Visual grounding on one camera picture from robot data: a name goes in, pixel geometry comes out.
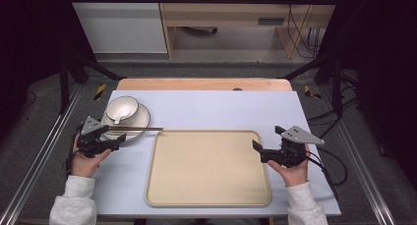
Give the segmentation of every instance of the human hand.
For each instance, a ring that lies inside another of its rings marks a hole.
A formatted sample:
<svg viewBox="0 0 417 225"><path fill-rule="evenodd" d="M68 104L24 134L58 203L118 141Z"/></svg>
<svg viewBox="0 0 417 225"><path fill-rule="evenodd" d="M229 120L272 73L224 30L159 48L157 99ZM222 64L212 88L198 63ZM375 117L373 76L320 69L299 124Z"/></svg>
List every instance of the human hand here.
<svg viewBox="0 0 417 225"><path fill-rule="evenodd" d="M76 139L73 145L73 152L77 150L77 142L80 134L76 135ZM71 175L90 178L95 172L95 169L99 167L99 163L103 161L110 154L111 150L106 149L100 155L95 158L88 158L83 154L77 152L73 157L73 167Z"/></svg>
<svg viewBox="0 0 417 225"><path fill-rule="evenodd" d="M306 144L306 151L309 152L309 146ZM268 165L279 173L284 180L286 187L294 187L300 184L304 184L308 182L307 172L308 172L308 160L304 160L301 164L291 167L285 168L276 163L273 160L268 161Z"/></svg>

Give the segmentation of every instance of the floor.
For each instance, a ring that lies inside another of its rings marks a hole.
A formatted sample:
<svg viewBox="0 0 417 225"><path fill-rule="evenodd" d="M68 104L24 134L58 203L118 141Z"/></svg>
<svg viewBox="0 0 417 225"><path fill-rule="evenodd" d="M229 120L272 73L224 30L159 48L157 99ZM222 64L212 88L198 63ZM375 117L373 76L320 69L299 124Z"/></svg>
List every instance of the floor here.
<svg viewBox="0 0 417 225"><path fill-rule="evenodd" d="M302 46L300 53L311 55ZM273 28L219 28L216 34L182 28L177 34L172 59L163 54L97 57L104 67L128 77L279 78L311 60L298 54L287 59ZM13 131L2 142L0 209L3 215L10 209L15 211L16 216L10 220L16 220L16 224L47 222L54 198L63 193L65 176L61 166L68 153L72 131L86 115L102 113L111 90L117 85L93 70L88 72L91 78L87 84L80 87L70 81L71 90L80 89L81 95L65 127L56 126L60 118L60 89L59 77L52 76L30 87L27 106L13 123ZM312 133L320 136L332 125L335 116L329 114L313 121L313 117L331 109L328 104L330 85L315 85L312 79L315 72L309 71L291 84L299 93ZM103 83L106 84L103 96L98 101L92 100L97 87ZM306 94L306 86L311 94ZM343 87L346 87L343 102L348 102L355 97L355 92L349 84ZM330 217L329 223L417 224L416 191L395 159L380 155L378 142L360 111L360 103L348 103L341 120L324 136L326 149L337 155L348 171L347 181L336 187L342 215ZM51 130L56 130L53 133L59 136L53 142L46 141ZM339 162L325 153L321 153L321 158L330 169L333 181L342 180L344 174ZM99 221L132 224L129 219L99 217ZM286 218L275 221L275 224L285 223Z"/></svg>

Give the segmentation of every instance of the white bowl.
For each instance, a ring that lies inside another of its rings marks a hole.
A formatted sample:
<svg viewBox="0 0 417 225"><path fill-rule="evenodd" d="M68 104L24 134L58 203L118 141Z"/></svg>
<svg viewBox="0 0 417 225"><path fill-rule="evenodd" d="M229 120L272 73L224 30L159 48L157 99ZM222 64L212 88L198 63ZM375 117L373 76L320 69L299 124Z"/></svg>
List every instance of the white bowl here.
<svg viewBox="0 0 417 225"><path fill-rule="evenodd" d="M114 126L114 121L109 119L107 115L103 115L101 119L101 124ZM138 115L135 117L135 120L129 124L123 124L123 127L137 127L137 128L146 128L150 122L150 113L149 110L141 103L139 103ZM139 131L108 131L103 135L109 140L116 140L120 136L126 134L126 141L131 141L142 134L142 130Z"/></svg>
<svg viewBox="0 0 417 225"><path fill-rule="evenodd" d="M132 96L120 96L112 100L105 109L105 114L115 125L130 124L135 121L138 112L138 100Z"/></svg>

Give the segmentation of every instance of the chopsticks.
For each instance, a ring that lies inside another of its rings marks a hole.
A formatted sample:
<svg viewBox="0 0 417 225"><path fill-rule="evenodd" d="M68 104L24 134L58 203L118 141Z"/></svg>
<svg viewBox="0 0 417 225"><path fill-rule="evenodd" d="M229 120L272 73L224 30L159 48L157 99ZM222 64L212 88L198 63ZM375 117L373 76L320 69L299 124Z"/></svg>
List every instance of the chopsticks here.
<svg viewBox="0 0 417 225"><path fill-rule="evenodd" d="M127 126L109 126L108 131L162 131L163 128L140 128Z"/></svg>

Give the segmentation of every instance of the cable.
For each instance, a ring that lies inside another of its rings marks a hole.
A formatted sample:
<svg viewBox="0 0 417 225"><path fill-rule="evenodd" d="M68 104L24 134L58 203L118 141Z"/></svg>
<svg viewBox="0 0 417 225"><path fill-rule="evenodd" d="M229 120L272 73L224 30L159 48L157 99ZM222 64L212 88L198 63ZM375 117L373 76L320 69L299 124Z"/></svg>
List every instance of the cable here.
<svg viewBox="0 0 417 225"><path fill-rule="evenodd" d="M355 100L357 100L357 97L353 97L353 98L349 99L348 101L342 103L342 107L344 107L343 110L345 110L346 108L350 107L352 105L351 103L353 103ZM309 122L309 124L310 123L313 123L313 122L316 122L318 120L324 119L325 117L331 115L334 112L335 112L335 110L330 110L330 111L328 111L328 112L326 112L324 114L321 114L319 116L316 116L316 117L312 117L312 118L307 119L307 122Z"/></svg>
<svg viewBox="0 0 417 225"><path fill-rule="evenodd" d="M68 158L65 160L63 164L65 165L65 174L67 178L69 175L71 175L71 170L73 168L73 158L79 152L78 148L74 151L74 144L75 144L77 134L83 128L83 125L84 123L81 123L80 125L78 125L75 131L73 132L73 137L71 139L71 145L70 145L70 151L68 153Z"/></svg>
<svg viewBox="0 0 417 225"><path fill-rule="evenodd" d="M328 121L328 122L324 122L324 123L320 123L320 124L311 124L310 126L319 126L319 125L328 125L328 124L332 124L334 123L335 120L333 121Z"/></svg>
<svg viewBox="0 0 417 225"><path fill-rule="evenodd" d="M322 133L320 136L319 136L319 139L322 139L328 132L330 132L330 130L334 127L334 125L336 125L337 124L337 122L339 121L341 119L341 117L339 116L339 117L337 117L337 119L334 121L334 123L330 126L330 127L328 127L328 129L324 132L324 133Z"/></svg>
<svg viewBox="0 0 417 225"><path fill-rule="evenodd" d="M301 30L300 30L300 29L298 29L297 23L295 22L294 17L293 17L293 15L292 15L291 4L288 4L288 9L289 9L289 10L288 10L288 20L287 20L287 32L288 32L288 36L289 36L289 38L291 39L292 43L294 44L295 49L297 50L297 53L298 53L301 57L303 57L303 58L310 58L310 59L311 59L311 58L316 58L316 55L315 55L315 53L314 53L314 52L312 52L312 49L310 49L310 47L309 47L308 45L306 45L306 42L304 41L304 38L303 38L303 35L302 35ZM299 35L299 37L300 37L301 41L303 42L304 47L306 47L307 51L308 51L310 54L312 54L312 55L313 55L313 57L306 57L306 56L301 55L301 52L298 50L298 47L297 47L297 45L296 45L296 43L295 43L294 39L292 38L291 33L290 33L290 31L289 31L289 21L290 21L290 19L291 19L292 23L294 24L295 28L297 29L297 31L298 31L298 35ZM304 20L303 20L303 23L302 23L303 25L306 23L306 20L307 20L307 13L306 13L306 15L304 16Z"/></svg>
<svg viewBox="0 0 417 225"><path fill-rule="evenodd" d="M349 85L349 86L344 87L344 88L340 91L340 93L344 93L344 92L345 92L346 90L348 90L348 89L353 89L353 91L356 91L355 86L353 86L353 85Z"/></svg>
<svg viewBox="0 0 417 225"><path fill-rule="evenodd" d="M335 185L335 186L340 186L340 185L344 184L347 181L348 172L347 172L347 167L343 163L343 161L339 157L337 157L335 154L333 154L332 152L330 152L330 151L328 151L326 149L317 147L317 150L318 151L321 151L321 152L324 152L324 153L332 156L333 158L335 158L341 164L341 166L343 167L344 177L343 177L343 179L340 182L338 182L338 183L332 183L332 184Z"/></svg>
<svg viewBox="0 0 417 225"><path fill-rule="evenodd" d="M319 162L320 162L320 164L322 164L323 165L323 162L322 162L322 160L320 159L320 157L317 155L317 154L315 154L315 153L313 153L313 152L311 152L311 151L307 151L308 153L310 153L311 155L314 155L318 160L319 160Z"/></svg>
<svg viewBox="0 0 417 225"><path fill-rule="evenodd" d="M313 31L313 28L309 28L309 34L307 36L307 45L308 45L308 48L313 52L314 57L316 58L319 54L319 48L320 48L320 45L319 45L320 29L316 28L316 34L314 34L312 31ZM312 34L315 37L314 44L310 43L310 37L312 36Z"/></svg>
<svg viewBox="0 0 417 225"><path fill-rule="evenodd" d="M322 164L322 161L318 162L317 160L305 155L304 153L302 153L302 152L300 152L300 151L298 151L294 148L288 147L288 149L291 150L293 153L296 153L297 155L300 155L303 158L313 162L314 164L316 164L317 166L319 166L322 169L322 172L325 175L326 181L328 181L328 185L330 186L330 189L333 192L333 195L334 195L335 199L338 200L337 190L334 187L334 184L331 182L331 178L330 178L330 174L328 173L328 169Z"/></svg>
<svg viewBox="0 0 417 225"><path fill-rule="evenodd" d="M32 104L34 104L34 102L35 102L35 101L36 101L36 99L37 99L37 96L36 96L36 94L35 94L34 92L29 91L29 92L28 92L28 94L32 94L32 95L33 95L33 100L31 101L31 103L29 103L29 104L27 104L27 105L23 106L23 107L22 107L22 109L25 109L25 108L30 107Z"/></svg>

